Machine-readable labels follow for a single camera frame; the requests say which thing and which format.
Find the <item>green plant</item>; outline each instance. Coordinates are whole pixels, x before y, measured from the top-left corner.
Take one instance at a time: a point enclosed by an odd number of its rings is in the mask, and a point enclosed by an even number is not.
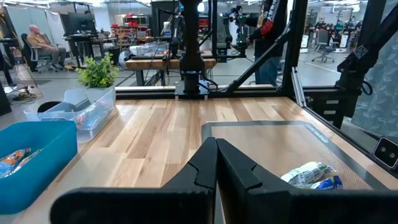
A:
[[[79,82],[90,88],[106,88],[113,85],[119,69],[113,65],[111,55],[105,56],[96,63],[93,58],[86,57],[86,69],[77,68]]]

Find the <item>person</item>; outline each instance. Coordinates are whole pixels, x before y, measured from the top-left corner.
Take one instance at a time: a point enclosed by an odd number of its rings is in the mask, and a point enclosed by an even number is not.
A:
[[[67,50],[63,47],[51,46],[46,36],[40,33],[40,29],[36,25],[30,25],[29,30],[30,34],[27,36],[26,41],[33,47],[41,47],[39,55],[51,55],[53,68],[63,69]]]
[[[254,42],[254,57],[258,60],[261,55],[283,33],[286,26],[286,5],[281,0],[265,0],[261,4],[259,17],[248,17],[246,25],[257,29],[246,39],[247,44]],[[256,84],[271,84],[276,86],[276,78],[283,45],[275,47],[271,52],[271,58],[261,65],[255,72]]]

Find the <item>blue bin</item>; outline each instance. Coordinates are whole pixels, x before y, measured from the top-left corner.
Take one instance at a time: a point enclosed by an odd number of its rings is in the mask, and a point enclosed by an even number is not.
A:
[[[0,131],[0,157],[18,149],[42,149],[16,173],[0,178],[0,214],[29,207],[77,154],[73,121],[23,122]]]

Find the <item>rolling chair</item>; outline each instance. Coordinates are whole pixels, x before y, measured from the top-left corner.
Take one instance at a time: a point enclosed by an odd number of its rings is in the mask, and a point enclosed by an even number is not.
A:
[[[21,39],[24,42],[24,52],[26,53],[26,57],[29,58],[30,62],[36,62],[37,66],[36,69],[39,74],[42,73],[43,70],[47,69],[48,71],[54,70],[58,72],[57,69],[52,67],[52,58],[49,55],[39,55],[39,50],[42,47],[33,47],[27,41],[27,34],[22,34]]]
[[[335,62],[335,59],[332,57],[329,57],[332,52],[335,51],[333,47],[328,46],[328,39],[329,39],[329,33],[325,29],[320,29],[318,31],[318,44],[315,47],[315,51],[320,53],[321,56],[317,56],[313,58],[311,61],[315,61],[315,59],[320,58],[322,62],[326,63],[328,59],[332,60],[332,62]]]

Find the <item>person in black jacket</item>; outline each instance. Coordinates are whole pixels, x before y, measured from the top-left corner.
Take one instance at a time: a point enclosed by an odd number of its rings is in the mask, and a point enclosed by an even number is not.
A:
[[[261,4],[259,17],[248,17],[246,25],[257,29],[246,39],[250,44],[254,41],[254,57],[256,60],[283,33],[286,26],[287,0],[264,0]],[[276,86],[278,66],[282,56],[283,45],[271,51],[271,58],[256,71],[256,84],[271,84]]]

